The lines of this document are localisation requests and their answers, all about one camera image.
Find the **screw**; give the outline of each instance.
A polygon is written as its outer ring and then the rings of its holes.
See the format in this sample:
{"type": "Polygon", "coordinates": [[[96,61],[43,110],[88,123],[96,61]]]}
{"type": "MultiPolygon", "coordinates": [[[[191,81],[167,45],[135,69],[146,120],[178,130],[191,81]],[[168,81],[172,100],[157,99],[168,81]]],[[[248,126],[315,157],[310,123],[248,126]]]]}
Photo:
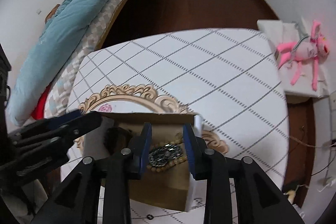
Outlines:
{"type": "Polygon", "coordinates": [[[128,155],[129,153],[131,153],[131,150],[129,148],[124,148],[124,149],[121,150],[121,153],[123,155],[128,155]]]}
{"type": "Polygon", "coordinates": [[[246,164],[251,164],[253,162],[252,158],[250,157],[244,157],[243,158],[243,161],[246,163],[246,164]]]}
{"type": "Polygon", "coordinates": [[[84,159],[83,159],[83,163],[84,164],[90,164],[92,162],[92,158],[91,157],[85,157],[84,159]]]}
{"type": "Polygon", "coordinates": [[[215,153],[215,150],[211,149],[211,148],[206,148],[204,150],[204,152],[207,154],[207,155],[213,155],[215,153]]]}

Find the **pink plush toy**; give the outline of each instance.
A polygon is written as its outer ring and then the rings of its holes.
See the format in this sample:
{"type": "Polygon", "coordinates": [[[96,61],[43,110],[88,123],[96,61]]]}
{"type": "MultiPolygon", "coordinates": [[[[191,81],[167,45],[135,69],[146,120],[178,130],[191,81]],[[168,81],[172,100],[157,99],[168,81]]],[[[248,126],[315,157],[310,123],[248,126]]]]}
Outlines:
{"type": "Polygon", "coordinates": [[[329,54],[329,47],[327,45],[326,38],[320,32],[321,23],[313,21],[311,28],[311,37],[298,46],[296,50],[293,48],[297,42],[281,43],[277,46],[277,50],[281,53],[279,68],[288,61],[296,61],[298,63],[297,70],[291,81],[291,85],[294,85],[301,75],[302,61],[313,59],[313,81],[312,88],[317,90],[317,77],[319,73],[319,58],[326,57],[329,54]]]}

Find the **grid pattern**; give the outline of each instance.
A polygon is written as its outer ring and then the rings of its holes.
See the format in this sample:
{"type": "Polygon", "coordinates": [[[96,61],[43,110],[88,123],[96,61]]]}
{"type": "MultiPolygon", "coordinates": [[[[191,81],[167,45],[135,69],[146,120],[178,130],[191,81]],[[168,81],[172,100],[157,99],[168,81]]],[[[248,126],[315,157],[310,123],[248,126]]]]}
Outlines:
{"type": "MultiPolygon", "coordinates": [[[[174,96],[200,113],[205,124],[229,145],[228,157],[254,158],[282,187],[288,153],[287,107],[273,53],[260,32],[199,29],[145,37],[89,54],[79,71],[68,110],[76,109],[105,85],[152,84],[159,93],[174,96]]],[[[70,164],[77,161],[78,152],[74,154],[70,164]]],[[[234,204],[233,181],[231,195],[234,204]]],[[[201,223],[205,192],[197,196],[189,213],[132,201],[133,222],[165,218],[166,222],[201,223]]],[[[236,207],[232,209],[235,219],[236,207]]]]}

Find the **wooden floor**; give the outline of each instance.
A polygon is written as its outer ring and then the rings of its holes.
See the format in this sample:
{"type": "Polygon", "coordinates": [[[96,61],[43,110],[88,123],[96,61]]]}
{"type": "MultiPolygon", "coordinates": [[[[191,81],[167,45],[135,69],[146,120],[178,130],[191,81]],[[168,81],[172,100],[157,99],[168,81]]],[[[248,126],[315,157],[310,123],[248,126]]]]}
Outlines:
{"type": "MultiPolygon", "coordinates": [[[[258,19],[278,19],[264,0],[128,0],[110,30],[103,47],[149,35],[210,27],[257,29],[258,19]]],[[[310,144],[315,141],[312,101],[288,105],[290,135],[310,144]]],[[[285,186],[307,184],[314,149],[290,141],[285,186]]],[[[296,201],[303,203],[306,188],[296,201]]]]}
{"type": "Polygon", "coordinates": [[[263,0],[128,0],[104,47],[171,31],[210,27],[256,29],[258,19],[277,19],[263,0]]]}

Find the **power outlet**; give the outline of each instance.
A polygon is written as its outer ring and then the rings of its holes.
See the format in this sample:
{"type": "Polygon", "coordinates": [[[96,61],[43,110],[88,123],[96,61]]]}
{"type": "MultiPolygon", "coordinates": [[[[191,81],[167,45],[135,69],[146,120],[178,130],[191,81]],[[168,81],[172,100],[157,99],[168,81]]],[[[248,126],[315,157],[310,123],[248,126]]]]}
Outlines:
{"type": "Polygon", "coordinates": [[[331,110],[336,110],[336,92],[330,94],[329,100],[330,100],[331,110]]]}

